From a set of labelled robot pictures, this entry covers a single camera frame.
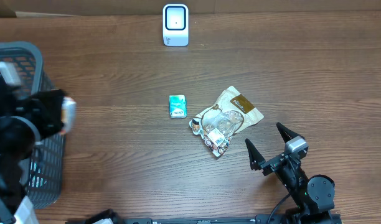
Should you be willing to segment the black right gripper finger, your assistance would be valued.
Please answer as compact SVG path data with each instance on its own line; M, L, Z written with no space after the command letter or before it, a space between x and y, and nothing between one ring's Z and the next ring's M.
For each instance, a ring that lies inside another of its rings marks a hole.
M266 162L265 158L248 138L246 138L245 144L248 150L251 170L261 170L261 165Z
M276 127L277 127L279 133L281 134L281 137L285 143L287 143L288 141L290 141L296 137L301 137L304 139L304 137L302 135L288 129L286 126L284 126L280 122L276 123Z

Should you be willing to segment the orange tissue pack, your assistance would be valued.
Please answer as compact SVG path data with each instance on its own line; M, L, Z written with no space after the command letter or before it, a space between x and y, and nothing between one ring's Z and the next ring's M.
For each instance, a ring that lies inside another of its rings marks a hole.
M73 98L65 96L62 103L62 116L63 128L61 134L67 134L71 131L76 115L77 103Z

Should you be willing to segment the brown snack pouch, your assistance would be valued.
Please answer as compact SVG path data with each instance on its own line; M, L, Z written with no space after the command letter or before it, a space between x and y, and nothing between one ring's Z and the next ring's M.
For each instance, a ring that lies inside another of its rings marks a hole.
M228 150L234 135L256 125L264 115L234 86L228 87L216 102L189 121L196 136L200 136L211 151L219 158Z

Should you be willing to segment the teal tissue pack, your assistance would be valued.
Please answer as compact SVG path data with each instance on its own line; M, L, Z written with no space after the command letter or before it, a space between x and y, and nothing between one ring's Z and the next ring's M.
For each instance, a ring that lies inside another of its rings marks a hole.
M187 117L187 102L184 95L169 96L169 115L171 119Z

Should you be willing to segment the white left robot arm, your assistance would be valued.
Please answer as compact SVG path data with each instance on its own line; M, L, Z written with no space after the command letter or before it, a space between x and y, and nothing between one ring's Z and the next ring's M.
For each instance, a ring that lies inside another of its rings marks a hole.
M60 89L18 99L0 90L0 223L15 223L14 214L26 196L19 162L31 156L35 144L64 127Z

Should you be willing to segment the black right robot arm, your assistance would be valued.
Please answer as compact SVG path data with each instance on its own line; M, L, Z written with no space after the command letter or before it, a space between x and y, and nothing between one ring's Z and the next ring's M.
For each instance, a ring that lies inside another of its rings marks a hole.
M301 159L308 153L308 143L302 135L281 123L276 127L285 142L281 154L266 160L249 140L245 144L250 168L261 170L263 175L274 173L288 194L268 215L257 215L256 223L341 223L340 215L333 215L335 183L326 175L308 177L301 168Z

